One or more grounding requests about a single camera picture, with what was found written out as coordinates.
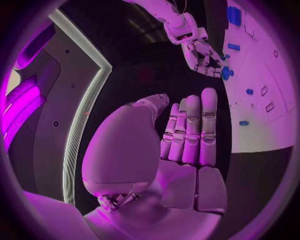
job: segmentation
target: robotic arm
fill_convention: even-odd
[[[193,71],[210,77],[221,77],[221,67],[208,67],[210,57],[222,66],[220,56],[205,42],[208,34],[204,27],[197,26],[194,17],[178,10],[166,0],[123,0],[131,4],[138,4],[148,11],[158,21],[163,23],[169,40],[175,45],[181,45],[187,65]]]

